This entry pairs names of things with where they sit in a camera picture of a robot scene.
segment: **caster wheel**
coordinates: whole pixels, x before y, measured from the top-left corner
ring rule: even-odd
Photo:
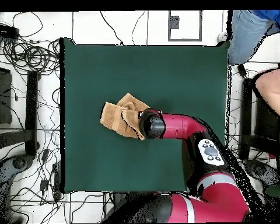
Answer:
[[[219,36],[217,37],[217,41],[220,42],[224,42],[227,40],[227,33],[221,33],[219,34]]]

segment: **button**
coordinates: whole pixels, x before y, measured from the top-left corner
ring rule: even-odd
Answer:
[[[210,148],[210,147],[206,148],[204,150],[204,153],[206,155],[211,155],[211,156],[218,156],[219,155],[219,152],[215,148]]]

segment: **green tabletop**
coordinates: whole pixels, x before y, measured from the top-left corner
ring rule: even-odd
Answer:
[[[100,123],[130,93],[165,113],[206,121],[224,142],[229,43],[65,46],[65,191],[184,190],[181,141],[139,141]]]

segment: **brown towel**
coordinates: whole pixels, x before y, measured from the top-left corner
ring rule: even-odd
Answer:
[[[127,93],[116,105],[105,102],[100,123],[124,137],[144,140],[138,127],[138,114],[147,108],[149,106]]]

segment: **white floor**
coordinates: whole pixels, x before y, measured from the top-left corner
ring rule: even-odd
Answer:
[[[195,11],[172,11],[172,15],[180,16],[180,30],[174,30],[172,35],[179,38],[195,38],[197,36],[197,19],[192,18]],[[13,17],[16,13],[1,13],[0,21],[12,25]],[[42,23],[32,13],[23,13],[14,19],[15,26],[20,29],[21,36],[28,36],[38,31],[43,26],[42,30],[26,40],[48,40],[54,41],[59,37],[73,38],[76,44],[118,44],[114,32],[104,22],[100,12],[35,12]],[[123,41],[125,45],[206,45],[215,46],[217,44],[216,38],[222,30],[226,30],[227,11],[226,10],[204,10],[202,21],[202,41],[201,42],[168,42],[168,11],[155,10],[138,10],[130,12],[103,12],[104,17],[109,24],[114,28],[117,36]],[[49,42],[44,41],[36,46],[47,47]],[[256,74],[253,71],[263,71],[269,68],[276,67],[276,62],[280,62],[280,35],[268,37],[259,48],[256,55],[252,58],[253,62],[246,64],[246,69],[250,69],[250,76]],[[26,85],[24,80],[27,76],[21,76],[14,70],[12,65],[4,64],[7,62],[4,55],[0,55],[0,67],[10,69],[13,76],[13,87],[18,97],[25,97]],[[239,118],[240,105],[240,85],[241,77],[237,74],[236,68],[232,68],[232,100],[230,104],[231,118],[230,118],[230,133],[236,134],[236,124]],[[41,144],[40,151],[45,147],[51,150],[58,151],[60,142],[60,115],[57,105],[52,100],[52,93],[60,86],[58,79],[58,72],[51,75],[43,75],[39,81],[38,89],[41,97],[38,97],[43,104],[38,110],[38,141]],[[58,101],[58,93],[54,94],[54,100]],[[19,116],[22,124],[25,122],[25,108],[26,99],[19,98],[16,102],[12,98],[12,108]],[[10,125],[0,125],[0,133],[11,131],[11,129],[21,130],[20,123],[17,116],[13,113],[13,121]],[[0,150],[0,159],[2,159],[7,152],[12,148],[7,147]],[[9,152],[10,155],[16,155],[24,152],[24,146],[19,146]],[[53,157],[47,163],[46,177],[49,177],[54,160],[60,159],[60,153],[55,153],[56,158]],[[11,195],[16,195],[23,187],[31,188],[37,193],[39,191],[40,180],[37,169],[37,164],[34,161],[32,167],[18,174],[15,182],[12,185]],[[255,188],[261,192],[261,187],[257,181],[251,179]],[[59,203],[58,208],[52,213],[54,215],[50,219],[51,211],[56,205],[45,204],[40,206],[40,199],[32,192],[23,189],[17,197],[15,197],[11,204],[14,205],[14,210],[19,210],[29,215],[29,223],[38,224],[42,221],[50,219],[50,223],[97,223],[101,220],[103,215],[104,196],[98,192],[75,192],[64,195],[64,199]],[[48,190],[46,200],[52,200],[51,192]],[[106,210],[112,206],[110,200],[106,205]]]

